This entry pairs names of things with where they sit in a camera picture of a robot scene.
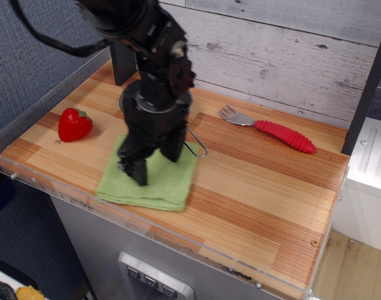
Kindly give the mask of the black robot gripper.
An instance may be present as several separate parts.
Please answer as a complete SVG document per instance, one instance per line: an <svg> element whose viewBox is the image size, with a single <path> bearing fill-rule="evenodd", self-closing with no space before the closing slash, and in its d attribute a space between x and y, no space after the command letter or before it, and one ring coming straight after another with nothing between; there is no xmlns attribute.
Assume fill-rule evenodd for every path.
<svg viewBox="0 0 381 300"><path fill-rule="evenodd" d="M124 112L128 135L118 150L118 169L139 186L148 184L146 158L159 149L164 157L177 162L185 141L189 115L189 92L171 97L161 85L129 84L119 105Z"/></svg>

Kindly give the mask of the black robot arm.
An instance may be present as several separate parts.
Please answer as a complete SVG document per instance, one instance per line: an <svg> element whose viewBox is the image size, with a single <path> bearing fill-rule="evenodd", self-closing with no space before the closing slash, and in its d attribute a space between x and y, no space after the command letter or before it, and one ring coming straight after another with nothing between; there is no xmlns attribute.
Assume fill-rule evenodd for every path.
<svg viewBox="0 0 381 300"><path fill-rule="evenodd" d="M109 41L136 53L140 78L123 91L119 106L128 135L118 167L140 186L148 182L146 159L156 149L170 161L181 154L196 74L185 31L158 1L79 1L87 22Z"/></svg>

